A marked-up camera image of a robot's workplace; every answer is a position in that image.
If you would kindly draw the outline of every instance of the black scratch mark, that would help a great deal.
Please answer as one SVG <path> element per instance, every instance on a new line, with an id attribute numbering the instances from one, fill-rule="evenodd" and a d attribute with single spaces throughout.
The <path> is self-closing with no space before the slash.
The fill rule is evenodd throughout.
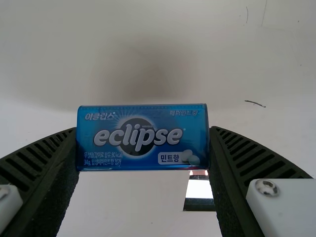
<path id="1" fill-rule="evenodd" d="M 266 8 L 267 8 L 267 2 L 268 0 L 266 0 L 266 5 L 265 5 L 265 9 L 263 11 L 263 17 L 262 17 L 262 23 L 261 23 L 261 27 L 263 27 L 263 20 L 265 19 L 265 14 L 266 14 Z"/>
<path id="2" fill-rule="evenodd" d="M 245 102 L 253 103 L 254 105 L 259 105 L 259 106 L 261 106 L 261 107 L 263 107 L 263 108 L 266 107 L 266 106 L 263 106 L 263 105 L 261 105 L 261 104 L 259 104 L 259 103 L 257 103 L 257 102 L 250 101 L 250 100 L 245 100 Z"/>
<path id="3" fill-rule="evenodd" d="M 246 24 L 248 23 L 248 16 L 249 16 L 249 12 L 248 12 L 248 7 L 246 6 L 247 9 L 247 20 L 246 20 Z"/>

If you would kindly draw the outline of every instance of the blue mint tin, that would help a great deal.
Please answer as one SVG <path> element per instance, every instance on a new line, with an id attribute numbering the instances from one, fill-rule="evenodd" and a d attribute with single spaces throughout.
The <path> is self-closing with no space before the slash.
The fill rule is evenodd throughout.
<path id="1" fill-rule="evenodd" d="M 80 106 L 76 168 L 208 169 L 206 104 Z"/>

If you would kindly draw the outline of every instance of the white mint candy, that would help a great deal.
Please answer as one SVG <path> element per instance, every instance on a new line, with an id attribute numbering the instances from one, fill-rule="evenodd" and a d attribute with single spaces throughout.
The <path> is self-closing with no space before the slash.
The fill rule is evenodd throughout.
<path id="1" fill-rule="evenodd" d="M 190 156 L 188 161 L 190 165 L 199 165 L 199 158 L 197 156 Z"/>
<path id="2" fill-rule="evenodd" d="M 193 155 L 193 152 L 192 152 L 191 150 L 185 150 L 185 151 L 183 151 L 182 154 L 181 154 L 181 160 L 182 160 L 182 162 L 188 162 L 188 158 L 189 158 L 190 156 L 192 156 L 192 155 Z"/>

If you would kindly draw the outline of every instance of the metal screw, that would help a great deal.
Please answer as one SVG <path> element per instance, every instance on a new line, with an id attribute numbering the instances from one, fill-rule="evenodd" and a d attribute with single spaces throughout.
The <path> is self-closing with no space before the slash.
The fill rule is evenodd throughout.
<path id="1" fill-rule="evenodd" d="M 10 189 L 3 186 L 0 187 L 0 201 L 4 199 L 10 193 Z"/>
<path id="2" fill-rule="evenodd" d="M 267 197 L 277 197 L 280 193 L 277 185 L 269 179 L 259 179 L 255 183 L 256 190 Z"/>

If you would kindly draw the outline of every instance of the white backdrop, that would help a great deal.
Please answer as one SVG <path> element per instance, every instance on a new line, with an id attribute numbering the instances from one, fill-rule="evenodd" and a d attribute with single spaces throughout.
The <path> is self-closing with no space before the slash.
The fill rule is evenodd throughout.
<path id="1" fill-rule="evenodd" d="M 0 0 L 0 157 L 82 104 L 205 102 L 315 177 L 313 0 Z M 262 108 L 244 100 L 256 101 Z M 81 173 L 63 236 L 220 236 L 185 171 Z"/>

